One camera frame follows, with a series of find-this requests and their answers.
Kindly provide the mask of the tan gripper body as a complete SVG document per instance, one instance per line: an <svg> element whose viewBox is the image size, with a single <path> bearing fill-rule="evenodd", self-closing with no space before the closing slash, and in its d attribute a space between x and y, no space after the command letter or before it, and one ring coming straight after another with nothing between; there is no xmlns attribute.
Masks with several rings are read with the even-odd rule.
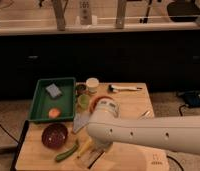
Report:
<svg viewBox="0 0 200 171"><path fill-rule="evenodd" d="M76 156L76 163L81 168L90 169L103 153L103 149L90 146L80 158Z"/></svg>

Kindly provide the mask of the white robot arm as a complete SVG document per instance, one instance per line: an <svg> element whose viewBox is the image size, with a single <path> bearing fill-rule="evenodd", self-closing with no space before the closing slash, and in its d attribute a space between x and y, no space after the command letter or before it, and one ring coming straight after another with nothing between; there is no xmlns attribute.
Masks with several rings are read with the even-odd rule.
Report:
<svg viewBox="0 0 200 171"><path fill-rule="evenodd" d="M200 155L200 116L122 118L109 98L92 103L89 111L86 130L96 150L120 143Z"/></svg>

